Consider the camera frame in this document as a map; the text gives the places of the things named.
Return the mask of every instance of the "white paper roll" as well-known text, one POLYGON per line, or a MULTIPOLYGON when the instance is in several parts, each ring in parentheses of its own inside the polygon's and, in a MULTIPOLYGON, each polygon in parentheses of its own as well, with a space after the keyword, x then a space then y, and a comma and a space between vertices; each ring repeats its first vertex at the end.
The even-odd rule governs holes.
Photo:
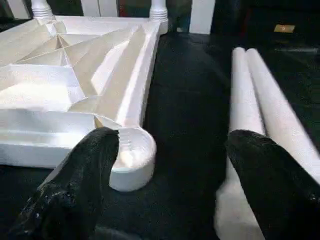
POLYGON ((232 53, 232 85, 230 132, 236 129, 265 134, 254 85, 250 76, 246 52, 237 47, 232 53))
MULTIPOLYGON (((237 47, 232 53, 232 85, 230 101, 230 132, 251 130, 265 134, 246 52, 237 47)), ((264 240, 256 217, 250 208, 239 176, 227 159, 226 181, 217 192, 216 230, 221 239, 264 240)))
POLYGON ((320 156, 256 49, 246 52, 268 135, 320 184, 320 156))

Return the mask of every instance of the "circular white container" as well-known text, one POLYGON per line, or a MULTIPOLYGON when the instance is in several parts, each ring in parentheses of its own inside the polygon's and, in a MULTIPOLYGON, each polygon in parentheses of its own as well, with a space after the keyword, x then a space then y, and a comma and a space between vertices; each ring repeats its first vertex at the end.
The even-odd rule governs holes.
POLYGON ((141 127, 122 127, 119 129, 121 134, 127 140, 120 137, 119 154, 111 171, 109 186, 117 191, 130 192, 142 188, 152 178, 157 147, 153 137, 141 127), (129 164, 122 159, 128 155, 129 164))

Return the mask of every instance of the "turned wooden leg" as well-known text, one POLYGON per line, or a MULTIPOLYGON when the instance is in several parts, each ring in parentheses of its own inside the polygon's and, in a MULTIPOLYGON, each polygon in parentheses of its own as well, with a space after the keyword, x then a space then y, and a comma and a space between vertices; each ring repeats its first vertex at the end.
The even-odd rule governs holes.
POLYGON ((32 12, 35 19, 53 19, 51 7, 46 0, 31 0, 32 12))
POLYGON ((168 32, 168 9, 166 0, 152 0, 150 9, 150 20, 161 23, 160 34, 168 32))

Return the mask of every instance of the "gold label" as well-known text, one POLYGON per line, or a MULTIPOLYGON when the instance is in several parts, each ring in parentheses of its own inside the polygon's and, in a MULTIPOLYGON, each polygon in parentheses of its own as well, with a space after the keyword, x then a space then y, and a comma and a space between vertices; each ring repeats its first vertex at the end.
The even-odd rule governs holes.
POLYGON ((295 30, 295 25, 275 25, 274 32, 277 33, 293 33, 295 30))

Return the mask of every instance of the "white pipe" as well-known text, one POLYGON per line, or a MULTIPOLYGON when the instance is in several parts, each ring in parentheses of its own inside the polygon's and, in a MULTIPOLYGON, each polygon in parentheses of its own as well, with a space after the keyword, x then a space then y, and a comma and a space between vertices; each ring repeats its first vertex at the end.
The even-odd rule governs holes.
MULTIPOLYGON (((241 47, 235 48, 232 52, 229 131, 237 129, 265 134, 246 52, 241 47)), ((217 192, 215 217, 215 226, 220 239, 246 239, 252 235, 252 229, 255 229, 255 238, 264 240, 256 217, 241 187, 239 176, 229 159, 227 159, 226 181, 217 192)))
POLYGON ((320 184, 320 156, 256 49, 246 53, 268 135, 320 184))
POLYGON ((237 47, 232 53, 232 85, 230 127, 265 134, 254 84, 247 64, 246 52, 237 47))
POLYGON ((166 0, 152 0, 150 8, 150 21, 160 23, 159 33, 168 32, 169 20, 166 0))
POLYGON ((31 0, 31 4, 35 19, 54 19, 51 7, 46 0, 31 0))

